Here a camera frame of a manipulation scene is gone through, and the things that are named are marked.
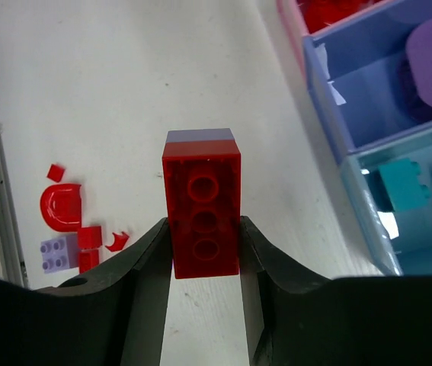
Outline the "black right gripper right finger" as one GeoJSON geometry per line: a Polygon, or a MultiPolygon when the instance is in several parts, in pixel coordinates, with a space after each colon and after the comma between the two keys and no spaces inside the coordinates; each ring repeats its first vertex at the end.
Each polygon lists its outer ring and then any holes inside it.
{"type": "Polygon", "coordinates": [[[432,365],[432,276],[328,279],[240,225],[252,365],[432,365]]]}

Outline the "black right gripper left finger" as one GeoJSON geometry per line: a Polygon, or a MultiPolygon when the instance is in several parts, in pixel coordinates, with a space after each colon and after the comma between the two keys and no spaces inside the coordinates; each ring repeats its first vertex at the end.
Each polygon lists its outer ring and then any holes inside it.
{"type": "Polygon", "coordinates": [[[166,219],[99,266],[36,291],[0,280],[0,365],[157,365],[171,282],[166,219]]]}

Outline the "red curved lego slab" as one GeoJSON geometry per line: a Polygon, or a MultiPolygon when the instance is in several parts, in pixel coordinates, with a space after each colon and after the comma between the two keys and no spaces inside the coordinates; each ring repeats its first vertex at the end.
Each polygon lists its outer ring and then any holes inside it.
{"type": "Polygon", "coordinates": [[[380,0],[304,0],[297,1],[297,4],[309,32],[315,33],[379,2],[380,0]]]}

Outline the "light purple lego piece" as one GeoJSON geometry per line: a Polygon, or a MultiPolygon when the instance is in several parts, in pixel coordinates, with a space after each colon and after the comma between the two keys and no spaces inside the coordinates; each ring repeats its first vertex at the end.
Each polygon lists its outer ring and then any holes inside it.
{"type": "Polygon", "coordinates": [[[234,140],[235,137],[229,128],[196,129],[196,130],[170,130],[166,143],[186,143],[216,140],[234,140]]]}

